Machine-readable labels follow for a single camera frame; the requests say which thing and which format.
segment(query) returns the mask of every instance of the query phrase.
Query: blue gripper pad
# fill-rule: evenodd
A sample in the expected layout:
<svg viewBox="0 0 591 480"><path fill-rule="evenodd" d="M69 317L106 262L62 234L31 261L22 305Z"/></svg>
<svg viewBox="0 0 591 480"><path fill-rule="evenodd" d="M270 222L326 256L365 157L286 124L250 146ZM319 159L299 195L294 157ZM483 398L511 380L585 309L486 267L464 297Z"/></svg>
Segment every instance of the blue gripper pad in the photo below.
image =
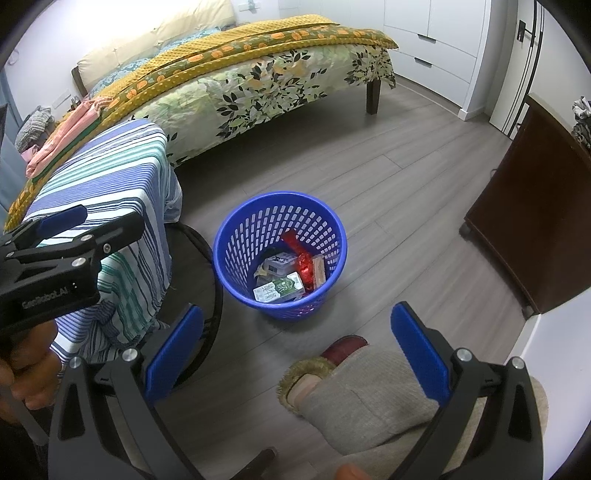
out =
<svg viewBox="0 0 591 480"><path fill-rule="evenodd" d="M59 235L66 230L70 230L86 221L87 211L83 205L76 205L62 212L48 215L41 219L37 227L37 236L39 239L46 240Z"/></svg>
<svg viewBox="0 0 591 480"><path fill-rule="evenodd" d="M195 305L174 324L145 371L144 398L148 405L168 396L203 333L203 313Z"/></svg>
<svg viewBox="0 0 591 480"><path fill-rule="evenodd" d="M440 406L451 396L449 370L421 327L410 307L402 302L392 308L392 332L400 344L427 398Z"/></svg>

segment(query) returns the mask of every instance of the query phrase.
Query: drawer handle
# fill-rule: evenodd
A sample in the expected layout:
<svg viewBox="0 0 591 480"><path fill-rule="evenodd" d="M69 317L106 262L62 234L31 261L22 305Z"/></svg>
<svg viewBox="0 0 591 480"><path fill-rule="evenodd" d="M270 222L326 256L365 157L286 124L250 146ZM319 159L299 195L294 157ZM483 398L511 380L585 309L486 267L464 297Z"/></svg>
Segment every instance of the drawer handle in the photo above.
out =
<svg viewBox="0 0 591 480"><path fill-rule="evenodd" d="M427 61L418 59L416 57L414 57L414 61L416 61L417 63L420 63L421 65L425 65L426 67L429 67L429 68L431 68L433 66L433 63L429 63Z"/></svg>
<svg viewBox="0 0 591 480"><path fill-rule="evenodd" d="M437 42L437 40L435 40L434 38L428 37L426 35L421 35L420 33L417 33L417 36L421 39L421 40L426 40L429 41L431 43L435 43Z"/></svg>

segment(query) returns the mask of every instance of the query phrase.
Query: hand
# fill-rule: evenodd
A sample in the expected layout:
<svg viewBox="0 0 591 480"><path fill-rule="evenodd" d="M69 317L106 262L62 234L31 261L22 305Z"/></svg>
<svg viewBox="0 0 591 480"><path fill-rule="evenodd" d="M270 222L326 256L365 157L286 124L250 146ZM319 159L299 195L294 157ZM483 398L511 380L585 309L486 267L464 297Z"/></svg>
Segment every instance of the hand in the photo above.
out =
<svg viewBox="0 0 591 480"><path fill-rule="evenodd" d="M347 463L336 471L335 480L371 480L371 477L352 463Z"/></svg>
<svg viewBox="0 0 591 480"><path fill-rule="evenodd" d="M7 370L6 363L0 364L0 381L11 385L12 395L24 400L30 410L46 407L54 400L61 362L49 347L56 335L57 325L53 320L33 327L12 350L8 367L11 371ZM2 401L0 416L6 421L17 423Z"/></svg>
<svg viewBox="0 0 591 480"><path fill-rule="evenodd" d="M12 368L2 359L0 359L0 385L3 387L10 387L14 383L14 373ZM8 423L18 423L8 405L0 397L0 418L6 420Z"/></svg>

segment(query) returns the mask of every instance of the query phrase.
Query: towel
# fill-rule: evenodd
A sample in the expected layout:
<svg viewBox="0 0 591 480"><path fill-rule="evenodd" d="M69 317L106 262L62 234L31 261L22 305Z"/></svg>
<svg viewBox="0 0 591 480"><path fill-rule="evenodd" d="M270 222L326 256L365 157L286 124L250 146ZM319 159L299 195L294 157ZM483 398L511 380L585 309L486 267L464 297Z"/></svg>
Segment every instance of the towel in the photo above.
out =
<svg viewBox="0 0 591 480"><path fill-rule="evenodd" d="M100 110L111 100L111 98L99 97L82 102L28 162L25 172L27 178L40 175L62 150L100 117Z"/></svg>

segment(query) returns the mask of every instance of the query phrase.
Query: pillow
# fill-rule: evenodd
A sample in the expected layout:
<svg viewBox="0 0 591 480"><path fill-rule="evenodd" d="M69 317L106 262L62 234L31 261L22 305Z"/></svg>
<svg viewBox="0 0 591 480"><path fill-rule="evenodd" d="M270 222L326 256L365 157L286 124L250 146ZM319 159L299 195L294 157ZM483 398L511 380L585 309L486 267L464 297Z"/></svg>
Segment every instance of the pillow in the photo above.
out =
<svg viewBox="0 0 591 480"><path fill-rule="evenodd" d="M99 93L103 88L108 87L111 83L115 80L119 80L123 78L128 73L134 72L139 69L144 63L149 62L151 59L138 59L129 62L127 65L122 66L120 69L115 70L112 73L109 73L105 78L103 78L99 83L97 83L89 93L89 98L94 98L97 93Z"/></svg>
<svg viewBox="0 0 591 480"><path fill-rule="evenodd" d="M97 48L78 62L82 82L88 91L109 73L129 62L155 57L165 47L187 33L208 28L222 28L235 22L230 0L195 0L172 13L155 28L127 39L119 39Z"/></svg>
<svg viewBox="0 0 591 480"><path fill-rule="evenodd" d="M165 47L162 47L159 50L158 54L161 54L163 51L170 50L171 48L178 47L179 45L182 45L185 42L188 42L188 41L191 41L191 40L195 40L196 38L207 37L208 35L211 35L213 33L219 32L219 31L221 31L221 29L218 28L218 27L216 27L216 28L208 28L206 30L200 30L200 31L198 31L196 33L192 33L192 34L190 34L190 35L188 35L186 37L183 37L183 38L181 38L179 40L173 41L171 44L166 45ZM94 98L95 95L97 95L98 93L100 93L100 91L103 88L108 87L115 80L119 80L119 79L123 78L128 73L131 73L131 72L136 71L144 63L148 63L152 58L153 57L130 61L127 65L123 65L121 68L116 69L114 72L108 74L105 78L103 78L99 83L97 83L93 87L93 89L89 93L89 97L90 98Z"/></svg>

